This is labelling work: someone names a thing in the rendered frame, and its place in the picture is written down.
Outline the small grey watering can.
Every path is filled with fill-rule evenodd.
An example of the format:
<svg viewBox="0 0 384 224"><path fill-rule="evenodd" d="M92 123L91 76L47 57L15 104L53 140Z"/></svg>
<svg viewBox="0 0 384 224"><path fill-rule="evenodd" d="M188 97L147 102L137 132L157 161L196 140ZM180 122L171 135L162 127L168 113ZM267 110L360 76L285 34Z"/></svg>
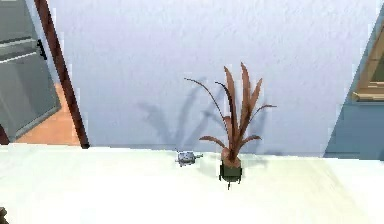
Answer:
<svg viewBox="0 0 384 224"><path fill-rule="evenodd" d="M203 155L195 155L193 152L189 151L180 151L177 154L177 159L176 162L181 166L186 166L186 165L192 165L196 162L198 158L202 158Z"/></svg>

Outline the brown potted house plant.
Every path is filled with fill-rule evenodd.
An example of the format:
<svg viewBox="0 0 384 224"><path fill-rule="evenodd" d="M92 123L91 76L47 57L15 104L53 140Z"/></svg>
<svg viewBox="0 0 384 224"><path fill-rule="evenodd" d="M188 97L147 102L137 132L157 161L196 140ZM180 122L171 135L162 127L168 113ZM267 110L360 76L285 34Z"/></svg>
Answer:
<svg viewBox="0 0 384 224"><path fill-rule="evenodd" d="M248 126L252 122L256 114L265 108L275 108L275 105L263 104L260 107L256 107L256 103L259 99L261 86L263 79L260 78L256 83L254 89L251 89L251 82L249 72L244 63L241 63L242 70L242 102L240 116L237 116L236 106L236 88L232 73L227 67L224 67L226 75L226 83L223 84L218 82L224 90L227 96L230 114L224 116L216 99L212 95L211 91L201 82L188 78L188 81L194 82L205 89L205 91L211 97L215 104L219 115L224 124L224 129L227 134L228 144L225 145L221 140L213 136L202 136L199 138L200 141L214 142L221 147L220 154L220 166L218 179L227 182L227 189L230 189L231 184L237 182L241 183L243 175L242 161L238 157L240 149L248 142L253 140L261 140L259 135L245 136Z"/></svg>

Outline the grey fridge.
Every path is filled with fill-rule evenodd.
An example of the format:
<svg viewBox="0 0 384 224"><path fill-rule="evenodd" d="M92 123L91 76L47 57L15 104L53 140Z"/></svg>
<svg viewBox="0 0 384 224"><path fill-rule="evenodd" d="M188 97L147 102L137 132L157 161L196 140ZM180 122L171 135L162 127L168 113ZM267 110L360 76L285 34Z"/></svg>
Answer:
<svg viewBox="0 0 384 224"><path fill-rule="evenodd" d="M13 142L60 108L26 0L0 0L0 126Z"/></svg>

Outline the wooden framed window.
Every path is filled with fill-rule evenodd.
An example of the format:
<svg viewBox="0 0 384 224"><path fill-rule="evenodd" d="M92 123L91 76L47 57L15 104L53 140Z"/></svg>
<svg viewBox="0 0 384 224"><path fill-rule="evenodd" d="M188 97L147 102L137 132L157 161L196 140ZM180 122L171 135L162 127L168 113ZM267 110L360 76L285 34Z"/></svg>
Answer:
<svg viewBox="0 0 384 224"><path fill-rule="evenodd" d="M384 21L377 29L352 98L356 101L384 101Z"/></svg>

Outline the dark brown door frame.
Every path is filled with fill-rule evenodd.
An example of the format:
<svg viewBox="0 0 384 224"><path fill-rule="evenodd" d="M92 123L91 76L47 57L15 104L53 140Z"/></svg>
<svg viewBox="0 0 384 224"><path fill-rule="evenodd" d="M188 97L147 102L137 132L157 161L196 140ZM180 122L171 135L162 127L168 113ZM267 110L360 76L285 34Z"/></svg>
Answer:
<svg viewBox="0 0 384 224"><path fill-rule="evenodd" d="M65 59L59 43L58 35L55 30L53 18L49 9L48 0L33 0L37 13L42 24L44 35L46 37L50 53L56 68L61 87L64 92L66 103L71 114L76 134L82 149L90 147L89 139L81 117L79 106L76 100L75 92L68 73Z"/></svg>

